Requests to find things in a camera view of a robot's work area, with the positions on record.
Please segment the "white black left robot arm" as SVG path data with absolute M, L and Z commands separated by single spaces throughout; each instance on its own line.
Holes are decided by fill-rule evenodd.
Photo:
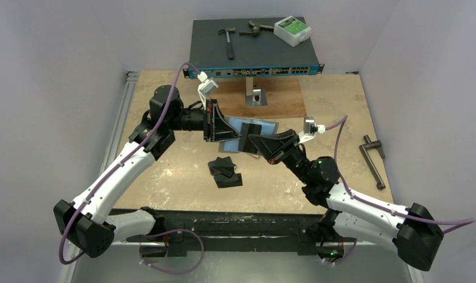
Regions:
M 207 142 L 241 137 L 215 99 L 200 108 L 185 108 L 178 89 L 163 85 L 154 91 L 149 105 L 141 123 L 101 176 L 74 200 L 61 200 L 53 208 L 62 240 L 91 258 L 103 254 L 115 241 L 138 235 L 157 241 L 163 236 L 163 217 L 154 209 L 145 207 L 119 215 L 110 212 L 139 175 L 174 143 L 175 131 L 202 131 Z

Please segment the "grey card holder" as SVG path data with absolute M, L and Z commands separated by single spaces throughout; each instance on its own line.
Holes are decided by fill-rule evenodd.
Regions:
M 220 153 L 246 153 L 260 156 L 261 153 L 250 141 L 249 136 L 273 135 L 277 133 L 279 127 L 279 123 L 276 121 L 238 117 L 227 117 L 226 119 L 231 127 L 239 132 L 241 138 L 220 142 Z

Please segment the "black credit card stack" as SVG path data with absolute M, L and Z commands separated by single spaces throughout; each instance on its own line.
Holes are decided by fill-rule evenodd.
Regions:
M 239 187 L 243 185 L 242 174 L 236 173 L 236 165 L 230 156 L 217 157 L 208 162 L 210 174 L 219 189 Z

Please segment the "single black credit card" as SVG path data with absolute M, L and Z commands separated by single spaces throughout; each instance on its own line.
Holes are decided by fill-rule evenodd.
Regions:
M 260 124 L 242 123 L 240 129 L 241 138 L 237 150 L 243 153 L 257 154 L 257 148 L 250 141 L 249 136 L 251 134 L 260 134 L 261 130 L 262 126 Z

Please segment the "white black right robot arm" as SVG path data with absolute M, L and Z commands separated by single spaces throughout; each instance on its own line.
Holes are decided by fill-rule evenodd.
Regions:
M 268 164 L 283 163 L 304 185 L 306 199 L 335 213 L 319 224 L 320 235 L 358 238 L 385 246 L 409 266 L 430 271 L 444 233 L 430 211 L 384 202 L 348 187 L 334 158 L 309 160 L 294 130 L 280 134 L 251 134 L 248 140 Z

